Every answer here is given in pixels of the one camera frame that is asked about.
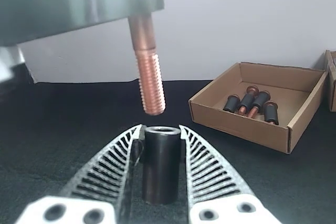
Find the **copper stud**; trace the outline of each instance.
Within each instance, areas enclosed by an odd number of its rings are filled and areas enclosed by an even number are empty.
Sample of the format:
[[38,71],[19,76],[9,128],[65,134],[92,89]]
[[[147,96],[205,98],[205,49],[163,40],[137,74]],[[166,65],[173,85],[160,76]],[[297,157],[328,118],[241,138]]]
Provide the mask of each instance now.
[[250,112],[247,114],[248,118],[254,118],[256,114],[258,113],[259,109],[258,107],[253,107]]
[[246,107],[245,106],[241,106],[239,111],[238,111],[238,114],[239,115],[245,115],[246,113]]
[[246,89],[246,93],[253,95],[256,97],[259,94],[259,89],[257,86],[248,86]]
[[159,115],[165,110],[165,98],[151,14],[128,18],[133,49],[138,61],[139,86],[144,111]]

